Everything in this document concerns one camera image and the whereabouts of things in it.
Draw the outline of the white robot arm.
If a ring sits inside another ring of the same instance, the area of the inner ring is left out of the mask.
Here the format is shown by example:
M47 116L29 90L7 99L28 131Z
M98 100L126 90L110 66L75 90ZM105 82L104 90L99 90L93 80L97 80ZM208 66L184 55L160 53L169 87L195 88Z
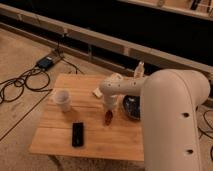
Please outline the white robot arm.
M203 171L196 118L210 94L203 73L163 69L136 79L105 79L99 88L108 110L116 95L140 98L146 171Z

